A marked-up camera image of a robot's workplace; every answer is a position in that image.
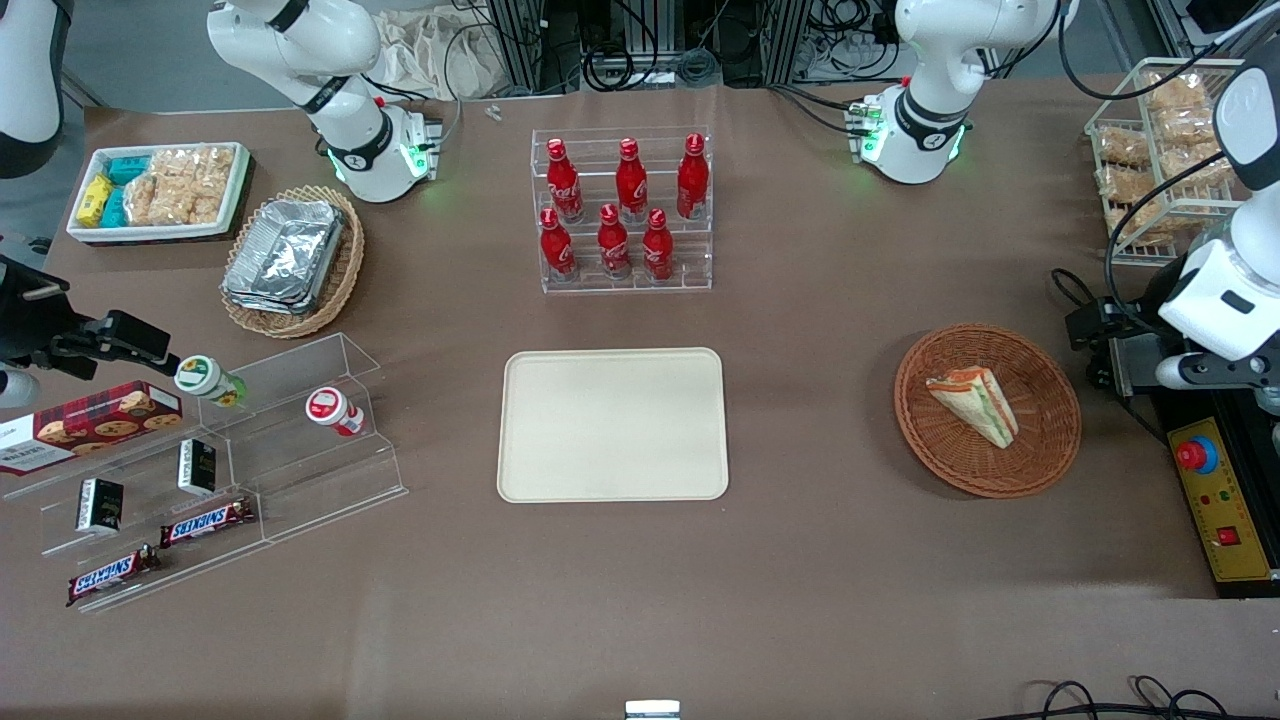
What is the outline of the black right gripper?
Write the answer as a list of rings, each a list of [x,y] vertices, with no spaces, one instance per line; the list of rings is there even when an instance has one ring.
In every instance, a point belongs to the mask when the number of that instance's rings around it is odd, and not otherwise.
[[[172,336],[120,310],[95,323],[95,333],[73,331],[67,281],[1,258],[1,360],[28,366],[47,350],[47,368],[92,380],[100,360],[148,366],[174,377],[180,359],[169,350]]]

